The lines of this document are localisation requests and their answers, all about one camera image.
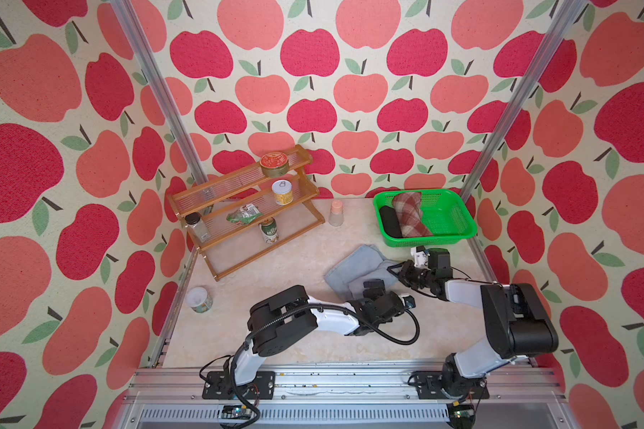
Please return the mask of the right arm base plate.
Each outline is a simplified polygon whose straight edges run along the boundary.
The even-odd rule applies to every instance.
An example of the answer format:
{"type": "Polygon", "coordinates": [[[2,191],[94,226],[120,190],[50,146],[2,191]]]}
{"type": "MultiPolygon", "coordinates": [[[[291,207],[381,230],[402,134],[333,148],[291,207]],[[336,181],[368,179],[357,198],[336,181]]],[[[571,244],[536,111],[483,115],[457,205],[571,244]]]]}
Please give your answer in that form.
{"type": "Polygon", "coordinates": [[[484,378],[465,378],[458,373],[413,372],[407,384],[416,389],[421,400],[486,400],[490,398],[484,378]]]}

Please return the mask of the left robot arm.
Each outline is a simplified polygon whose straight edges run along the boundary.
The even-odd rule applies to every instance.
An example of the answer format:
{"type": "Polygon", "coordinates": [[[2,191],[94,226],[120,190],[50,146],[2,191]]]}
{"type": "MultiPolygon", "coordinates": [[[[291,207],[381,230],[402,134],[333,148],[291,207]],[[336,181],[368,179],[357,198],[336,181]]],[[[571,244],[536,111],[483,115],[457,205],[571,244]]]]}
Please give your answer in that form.
{"type": "Polygon", "coordinates": [[[411,312],[414,306],[413,296],[398,295],[383,286],[371,288],[361,293],[361,298],[343,304],[317,300],[309,296],[304,286],[292,286],[250,309],[249,333],[228,367],[230,381],[235,387],[251,384],[267,358],[288,350],[316,331],[352,337],[377,334],[397,345],[412,345],[420,336],[420,323],[411,312]],[[415,331],[408,340],[381,329],[399,316],[413,320],[415,331]]]}

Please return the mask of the black skirt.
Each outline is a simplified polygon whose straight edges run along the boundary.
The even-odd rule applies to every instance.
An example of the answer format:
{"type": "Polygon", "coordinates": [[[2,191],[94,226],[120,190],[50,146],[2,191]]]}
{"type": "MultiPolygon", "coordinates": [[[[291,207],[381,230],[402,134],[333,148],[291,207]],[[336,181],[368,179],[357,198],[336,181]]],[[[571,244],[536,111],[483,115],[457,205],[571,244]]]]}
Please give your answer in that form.
{"type": "Polygon", "coordinates": [[[384,232],[393,239],[402,239],[402,228],[398,219],[397,212],[393,207],[384,206],[379,209],[380,219],[384,232]]]}

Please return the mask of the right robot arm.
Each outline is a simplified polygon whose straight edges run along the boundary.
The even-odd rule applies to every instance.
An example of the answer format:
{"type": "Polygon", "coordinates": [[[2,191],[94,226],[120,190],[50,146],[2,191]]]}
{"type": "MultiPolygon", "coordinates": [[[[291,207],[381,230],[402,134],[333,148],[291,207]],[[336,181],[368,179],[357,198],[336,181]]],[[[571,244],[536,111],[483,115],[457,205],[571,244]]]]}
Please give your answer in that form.
{"type": "Polygon", "coordinates": [[[388,266],[388,273],[414,291],[428,290],[438,300],[483,312],[486,336],[445,360],[438,381],[443,395],[459,399],[497,368],[557,350],[556,328],[531,285],[455,278],[444,248],[419,246],[411,249],[411,256],[411,260],[388,266]]]}

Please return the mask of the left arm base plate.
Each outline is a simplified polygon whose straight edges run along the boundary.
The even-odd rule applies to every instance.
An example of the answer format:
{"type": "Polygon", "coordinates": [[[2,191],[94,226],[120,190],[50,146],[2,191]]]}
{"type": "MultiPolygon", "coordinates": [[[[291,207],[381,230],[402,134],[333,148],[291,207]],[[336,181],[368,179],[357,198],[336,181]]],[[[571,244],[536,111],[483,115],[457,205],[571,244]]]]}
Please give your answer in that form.
{"type": "Polygon", "coordinates": [[[271,371],[258,372],[252,382],[237,389],[232,386],[225,371],[210,371],[201,378],[205,383],[203,400],[237,400],[237,390],[249,401],[272,400],[274,397],[275,373],[271,371]]]}

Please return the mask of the light denim skirt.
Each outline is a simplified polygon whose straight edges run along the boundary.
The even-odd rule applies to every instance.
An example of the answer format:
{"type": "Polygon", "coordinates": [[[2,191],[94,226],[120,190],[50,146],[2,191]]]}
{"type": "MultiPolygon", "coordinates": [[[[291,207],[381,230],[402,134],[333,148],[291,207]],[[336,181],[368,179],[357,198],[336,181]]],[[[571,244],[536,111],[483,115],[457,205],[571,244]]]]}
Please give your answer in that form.
{"type": "Polygon", "coordinates": [[[396,278],[387,271],[396,264],[376,246],[362,245],[331,268],[324,275],[324,280],[341,301],[359,300],[363,297],[365,282],[381,280],[388,289],[397,283],[396,278]]]}

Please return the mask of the red plaid skirt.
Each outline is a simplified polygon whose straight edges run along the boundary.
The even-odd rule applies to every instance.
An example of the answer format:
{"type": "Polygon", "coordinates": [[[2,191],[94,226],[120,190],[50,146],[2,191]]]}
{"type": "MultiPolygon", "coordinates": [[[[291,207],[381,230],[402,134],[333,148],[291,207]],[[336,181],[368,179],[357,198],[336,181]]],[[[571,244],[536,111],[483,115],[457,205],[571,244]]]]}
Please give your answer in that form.
{"type": "Polygon", "coordinates": [[[420,192],[403,192],[392,200],[392,206],[404,238],[430,237],[432,232],[422,222],[422,194],[420,192]]]}

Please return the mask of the green plastic basket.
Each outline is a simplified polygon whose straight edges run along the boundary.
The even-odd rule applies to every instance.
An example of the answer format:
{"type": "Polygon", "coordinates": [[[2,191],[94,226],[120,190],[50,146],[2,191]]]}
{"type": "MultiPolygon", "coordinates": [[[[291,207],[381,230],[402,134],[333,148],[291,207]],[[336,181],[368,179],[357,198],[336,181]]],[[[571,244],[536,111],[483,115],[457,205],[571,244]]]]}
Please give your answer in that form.
{"type": "Polygon", "coordinates": [[[477,233],[474,222],[461,196],[449,189],[415,189],[422,196],[420,221],[432,233],[427,237],[394,238],[388,235],[383,225],[380,209],[392,207],[394,197],[406,191],[384,191],[373,197],[377,223],[386,246],[412,248],[417,246],[452,245],[473,238],[477,233]]]}

